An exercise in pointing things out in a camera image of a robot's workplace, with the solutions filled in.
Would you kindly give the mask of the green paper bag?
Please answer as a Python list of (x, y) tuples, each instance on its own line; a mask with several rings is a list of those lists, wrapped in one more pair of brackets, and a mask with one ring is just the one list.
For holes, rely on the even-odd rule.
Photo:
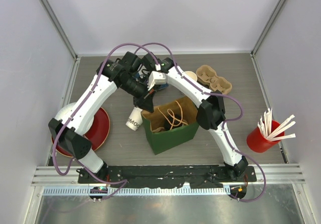
[[(152, 133), (152, 130), (164, 126), (165, 116), (168, 115), (169, 110), (181, 115), (186, 124), (170, 131)], [(142, 124), (153, 153), (157, 155), (192, 140), (199, 128), (196, 121), (197, 112), (194, 103), (186, 96), (154, 107), (153, 113), (142, 111)]]

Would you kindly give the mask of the stack of white paper cups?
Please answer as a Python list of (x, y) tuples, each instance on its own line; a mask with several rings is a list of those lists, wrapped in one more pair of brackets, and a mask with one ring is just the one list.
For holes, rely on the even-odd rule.
[(196, 73), (192, 72), (192, 71), (185, 71), (185, 74), (190, 77), (193, 81), (197, 81), (198, 77), (196, 75)]

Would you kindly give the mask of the single cardboard cup carrier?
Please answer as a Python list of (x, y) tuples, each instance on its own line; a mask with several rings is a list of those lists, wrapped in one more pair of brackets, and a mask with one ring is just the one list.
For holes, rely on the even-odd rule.
[(152, 133), (160, 133), (160, 132), (164, 132), (165, 128), (164, 127), (158, 127), (154, 130), (152, 130)]

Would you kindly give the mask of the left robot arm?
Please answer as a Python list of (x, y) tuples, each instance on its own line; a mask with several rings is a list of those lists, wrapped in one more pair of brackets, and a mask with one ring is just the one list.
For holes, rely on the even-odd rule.
[(135, 107), (153, 112), (155, 90), (135, 78), (141, 65), (150, 71), (159, 71), (161, 68), (151, 52), (143, 58), (126, 52), (118, 61), (105, 59), (98, 67), (89, 87), (72, 109), (63, 117), (52, 118), (48, 123), (54, 146), (60, 146), (89, 169), (89, 177), (95, 183), (102, 183), (106, 179), (107, 165), (97, 156), (92, 149), (92, 143), (84, 135), (102, 104), (121, 88), (133, 96)]

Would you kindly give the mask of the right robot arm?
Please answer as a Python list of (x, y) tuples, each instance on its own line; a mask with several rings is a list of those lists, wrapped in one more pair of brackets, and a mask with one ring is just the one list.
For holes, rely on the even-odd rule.
[(143, 56), (145, 68), (149, 71), (160, 70), (165, 75), (166, 83), (177, 88), (194, 103), (198, 110), (196, 121), (201, 128), (209, 131), (217, 143), (227, 168), (227, 177), (232, 181), (240, 180), (245, 174), (248, 161), (237, 148), (227, 127), (223, 100), (225, 95), (212, 92), (192, 80), (172, 59), (154, 60), (153, 57), (153, 54)]

